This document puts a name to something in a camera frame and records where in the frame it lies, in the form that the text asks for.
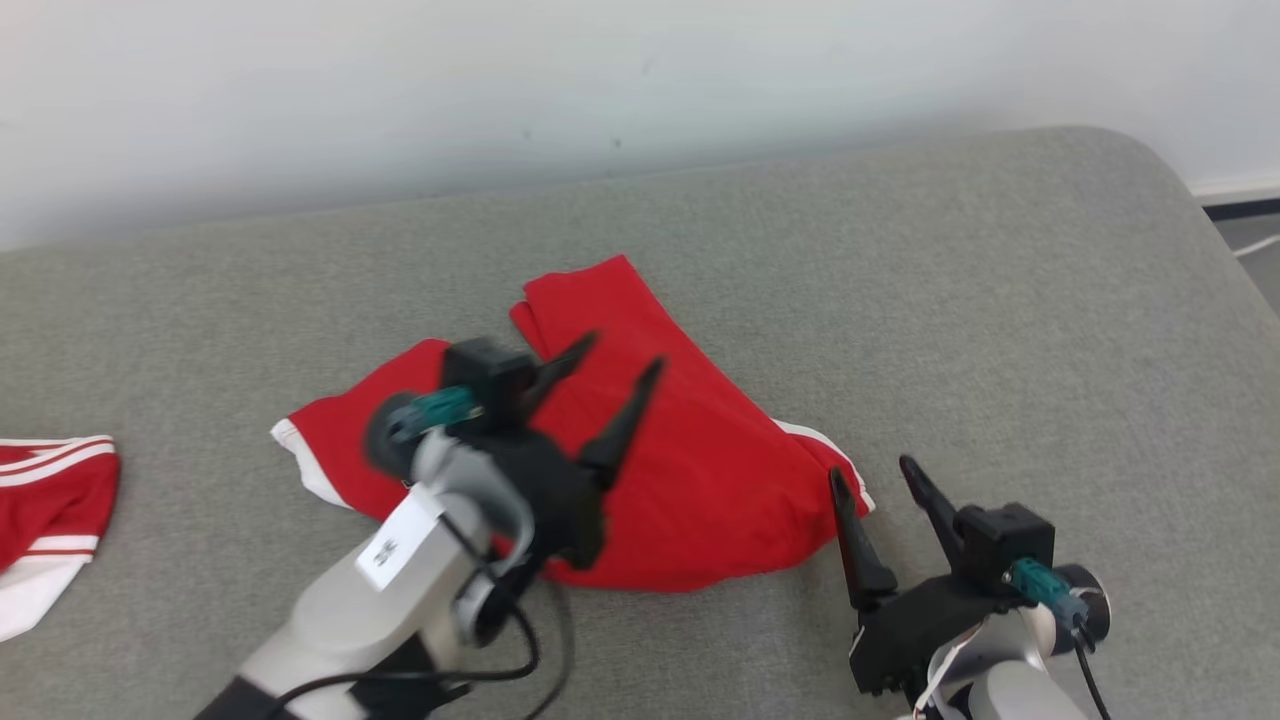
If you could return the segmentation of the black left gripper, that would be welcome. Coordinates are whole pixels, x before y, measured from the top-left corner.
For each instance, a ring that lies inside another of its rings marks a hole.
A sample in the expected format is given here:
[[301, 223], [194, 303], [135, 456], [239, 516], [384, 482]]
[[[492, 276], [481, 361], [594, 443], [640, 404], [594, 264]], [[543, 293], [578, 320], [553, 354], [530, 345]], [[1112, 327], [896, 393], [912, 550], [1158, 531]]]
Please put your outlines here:
[[[584, 333], [536, 369], [521, 400], [525, 416], [538, 414], [553, 389], [577, 370], [596, 338], [596, 332]], [[575, 571], [594, 568], [605, 543], [602, 491], [616, 486], [662, 373], [663, 359], [654, 357], [621, 410], [582, 446], [580, 465], [538, 430], [507, 433], [490, 442], [495, 468], [530, 516], [508, 534], [512, 556], [535, 562], [559, 557]]]

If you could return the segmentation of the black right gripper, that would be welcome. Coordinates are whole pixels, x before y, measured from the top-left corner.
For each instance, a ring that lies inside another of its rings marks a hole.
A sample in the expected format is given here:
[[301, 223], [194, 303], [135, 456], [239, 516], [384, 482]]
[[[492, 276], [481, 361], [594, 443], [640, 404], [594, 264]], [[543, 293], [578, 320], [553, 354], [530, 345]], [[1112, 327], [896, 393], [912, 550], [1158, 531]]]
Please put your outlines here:
[[[900, 456], [899, 468], [950, 569], [959, 570], [964, 543], [954, 527], [957, 510], [914, 457]], [[861, 620], [850, 653], [855, 684], [863, 694], [919, 697], [934, 652], [991, 614], [1009, 611], [1011, 596], [986, 593], [957, 577], [936, 577], [879, 607], [896, 593], [897, 578], [874, 551], [840, 469], [829, 470], [829, 493], [850, 605], [856, 611], [874, 611]]]

